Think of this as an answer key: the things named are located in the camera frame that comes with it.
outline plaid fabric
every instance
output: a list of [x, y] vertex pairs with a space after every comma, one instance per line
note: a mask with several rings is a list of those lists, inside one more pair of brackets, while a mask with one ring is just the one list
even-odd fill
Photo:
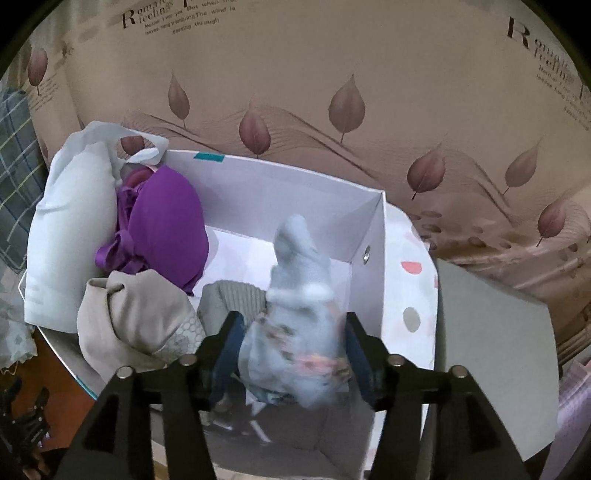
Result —
[[3, 90], [0, 102], [0, 258], [19, 274], [26, 267], [29, 230], [47, 167], [25, 93]]

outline gray ribbed fabric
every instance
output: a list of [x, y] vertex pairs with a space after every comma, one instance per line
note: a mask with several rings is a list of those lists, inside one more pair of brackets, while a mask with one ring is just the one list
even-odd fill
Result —
[[249, 283], [219, 280], [203, 287], [197, 317], [210, 336], [220, 331], [231, 311], [242, 313], [244, 326], [248, 327], [265, 306], [264, 290]]

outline metal grommet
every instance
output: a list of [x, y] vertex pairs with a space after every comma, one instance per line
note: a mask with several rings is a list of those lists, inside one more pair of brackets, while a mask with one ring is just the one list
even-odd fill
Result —
[[197, 361], [197, 355], [193, 353], [187, 353], [178, 359], [178, 362], [184, 367], [190, 367]]
[[363, 264], [366, 265], [369, 262], [369, 253], [371, 252], [371, 247], [368, 245], [363, 253]]
[[397, 353], [388, 357], [388, 363], [393, 367], [401, 367], [405, 364], [405, 362], [405, 358], [402, 355], [398, 355]]
[[131, 367], [121, 367], [117, 370], [117, 377], [121, 380], [131, 377], [134, 374], [134, 369]]
[[468, 369], [463, 365], [454, 365], [451, 372], [457, 378], [466, 378], [468, 376]]

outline pink dot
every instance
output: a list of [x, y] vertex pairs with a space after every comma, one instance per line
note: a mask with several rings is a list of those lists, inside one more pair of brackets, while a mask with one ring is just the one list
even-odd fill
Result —
[[423, 266], [419, 262], [400, 262], [402, 268], [412, 275], [419, 275], [423, 271]]

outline reddish brown floor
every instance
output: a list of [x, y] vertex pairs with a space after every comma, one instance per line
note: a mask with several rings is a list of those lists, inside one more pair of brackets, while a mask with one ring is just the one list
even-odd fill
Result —
[[[50, 398], [46, 417], [51, 426], [51, 438], [43, 440], [43, 450], [67, 447], [93, 400], [72, 378], [39, 332], [35, 332], [35, 341], [38, 356], [17, 369], [17, 375], [22, 378], [22, 390], [12, 404], [13, 414], [25, 413], [33, 406], [41, 388], [47, 387]], [[0, 387], [8, 386], [12, 381], [10, 375], [2, 375]]]

